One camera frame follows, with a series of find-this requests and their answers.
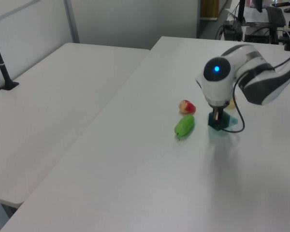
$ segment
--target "gray wall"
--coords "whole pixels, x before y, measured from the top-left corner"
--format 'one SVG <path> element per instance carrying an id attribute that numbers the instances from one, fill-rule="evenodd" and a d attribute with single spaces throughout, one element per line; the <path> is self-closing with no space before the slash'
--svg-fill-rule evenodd
<path id="1" fill-rule="evenodd" d="M 41 0 L 0 20 L 0 51 L 12 79 L 68 42 L 63 0 Z"/>
<path id="2" fill-rule="evenodd" d="M 198 0 L 67 0 L 80 43 L 151 49 L 161 36 L 196 38 Z"/>

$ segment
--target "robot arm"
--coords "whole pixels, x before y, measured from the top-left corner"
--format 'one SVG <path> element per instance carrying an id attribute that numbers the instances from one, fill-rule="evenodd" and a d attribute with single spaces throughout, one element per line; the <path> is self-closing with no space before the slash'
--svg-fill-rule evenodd
<path id="1" fill-rule="evenodd" d="M 215 121 L 232 99 L 234 82 L 249 102 L 265 105 L 290 83 L 290 58 L 276 72 L 253 45 L 242 44 L 208 61 L 203 71 L 202 90 L 213 108 Z"/>

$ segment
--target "green toy vegetable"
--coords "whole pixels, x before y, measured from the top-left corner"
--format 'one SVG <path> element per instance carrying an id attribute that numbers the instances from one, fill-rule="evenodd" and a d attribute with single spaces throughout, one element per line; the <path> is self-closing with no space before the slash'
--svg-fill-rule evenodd
<path id="1" fill-rule="evenodd" d="M 176 136 L 182 137 L 189 134 L 193 126 L 194 126 L 194 116 L 187 115 L 183 117 L 174 128 Z"/>

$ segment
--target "red apple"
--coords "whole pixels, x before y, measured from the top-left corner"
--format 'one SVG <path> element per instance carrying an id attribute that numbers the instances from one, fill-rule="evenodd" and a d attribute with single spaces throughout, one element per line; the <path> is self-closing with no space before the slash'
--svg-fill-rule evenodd
<path id="1" fill-rule="evenodd" d="M 190 114 L 195 112 L 195 106 L 188 100 L 182 100 L 179 105 L 179 111 L 184 114 Z"/>

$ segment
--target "white table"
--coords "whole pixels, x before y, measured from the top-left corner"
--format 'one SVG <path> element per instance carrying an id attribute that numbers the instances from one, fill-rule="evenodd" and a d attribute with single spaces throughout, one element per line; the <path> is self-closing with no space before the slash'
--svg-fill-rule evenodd
<path id="1" fill-rule="evenodd" d="M 237 91 L 240 134 L 207 125 L 194 78 L 235 44 L 162 37 L 1 232 L 290 232 L 290 84 L 266 106 Z M 182 99 L 196 126 L 179 142 Z"/>
<path id="2" fill-rule="evenodd" d="M 0 91 L 0 203 L 21 205 L 148 52 L 68 43 Z"/>

